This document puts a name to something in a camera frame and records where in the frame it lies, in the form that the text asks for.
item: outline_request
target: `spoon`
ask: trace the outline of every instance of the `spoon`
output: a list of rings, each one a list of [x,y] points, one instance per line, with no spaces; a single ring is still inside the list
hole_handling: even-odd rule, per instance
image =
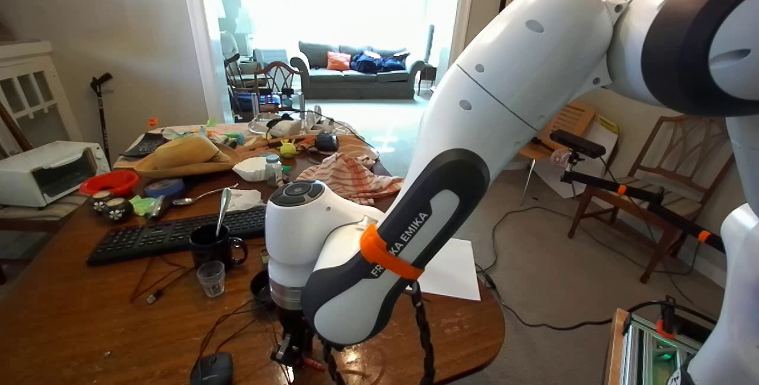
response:
[[[219,209],[219,222],[216,223],[216,238],[219,238],[219,231],[222,230],[222,222],[224,222],[224,215],[229,207],[229,201],[232,198],[232,190],[230,188],[222,188],[222,206]]]
[[[239,184],[234,184],[231,187],[237,187]],[[225,190],[225,188],[220,187],[219,189],[210,190],[206,193],[202,193],[199,196],[196,196],[195,198],[177,198],[174,201],[171,201],[171,204],[174,204],[174,206],[189,206],[190,204],[197,203],[198,199],[203,198],[204,196],[208,195],[209,193],[216,193],[221,192]]]

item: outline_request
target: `dish towel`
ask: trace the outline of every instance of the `dish towel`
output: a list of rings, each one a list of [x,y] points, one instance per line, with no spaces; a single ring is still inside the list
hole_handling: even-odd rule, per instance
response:
[[[343,152],[325,158],[319,166],[305,169],[298,179],[321,180],[334,193],[364,206],[373,206],[375,198],[396,193],[403,187],[403,177],[378,176]]]

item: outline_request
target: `red bowl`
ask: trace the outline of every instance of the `red bowl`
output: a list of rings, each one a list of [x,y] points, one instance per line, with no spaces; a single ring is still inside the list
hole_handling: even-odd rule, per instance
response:
[[[100,190],[108,190],[116,196],[124,196],[130,193],[139,181],[140,176],[134,171],[111,171],[84,180],[82,185],[79,185],[79,192],[85,195],[93,195]]]

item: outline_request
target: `gray couch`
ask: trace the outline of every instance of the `gray couch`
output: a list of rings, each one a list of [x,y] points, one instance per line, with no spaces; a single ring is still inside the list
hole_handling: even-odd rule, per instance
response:
[[[414,80],[425,63],[409,55],[404,71],[362,74],[356,71],[329,71],[327,52],[355,55],[370,50],[382,57],[405,52],[406,48],[382,50],[369,45],[314,44],[298,42],[300,55],[290,58],[290,64],[303,72],[301,87],[307,99],[312,98],[414,98]]]

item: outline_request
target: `hat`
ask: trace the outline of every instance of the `hat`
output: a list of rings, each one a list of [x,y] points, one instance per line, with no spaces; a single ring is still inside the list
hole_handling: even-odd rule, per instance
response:
[[[135,164],[135,171],[152,179],[192,176],[230,170],[239,161],[236,150],[195,134],[160,145]]]

